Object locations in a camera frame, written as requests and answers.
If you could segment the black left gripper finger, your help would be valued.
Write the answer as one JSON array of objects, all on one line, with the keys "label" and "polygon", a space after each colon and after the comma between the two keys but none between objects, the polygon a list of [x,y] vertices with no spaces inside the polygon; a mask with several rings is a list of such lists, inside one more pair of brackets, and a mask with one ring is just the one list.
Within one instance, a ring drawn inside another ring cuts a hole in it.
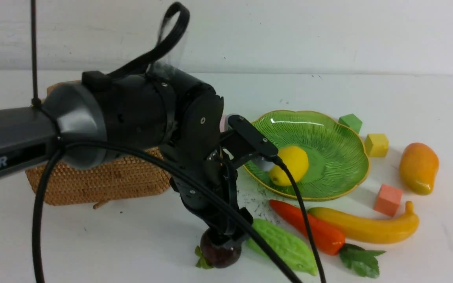
[{"label": "black left gripper finger", "polygon": [[227,242],[227,236],[225,236],[223,233],[219,233],[216,229],[208,228],[207,241],[214,247],[222,248]]}]

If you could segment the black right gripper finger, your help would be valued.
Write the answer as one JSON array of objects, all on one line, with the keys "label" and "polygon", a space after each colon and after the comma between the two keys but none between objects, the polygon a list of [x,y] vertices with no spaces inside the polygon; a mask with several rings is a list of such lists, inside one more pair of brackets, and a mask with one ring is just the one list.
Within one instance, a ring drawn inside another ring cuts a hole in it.
[{"label": "black right gripper finger", "polygon": [[243,230],[235,230],[235,232],[230,235],[226,236],[226,248],[227,249],[237,249],[241,247],[241,245],[248,239],[250,239],[249,233]]}]

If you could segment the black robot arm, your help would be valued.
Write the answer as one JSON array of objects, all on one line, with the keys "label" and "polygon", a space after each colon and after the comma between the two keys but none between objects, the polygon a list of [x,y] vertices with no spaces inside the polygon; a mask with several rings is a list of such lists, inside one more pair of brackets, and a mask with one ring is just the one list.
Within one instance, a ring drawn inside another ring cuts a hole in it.
[{"label": "black robot arm", "polygon": [[252,215],[237,204],[238,165],[221,156],[227,145],[220,132],[224,99],[200,79],[170,70],[123,78],[84,72],[80,81],[59,84],[40,107],[0,110],[0,178],[53,156],[86,170],[124,157],[119,147],[158,147],[177,170],[169,185],[208,225],[212,243],[241,245],[250,235],[209,199],[216,195],[252,224]]}]

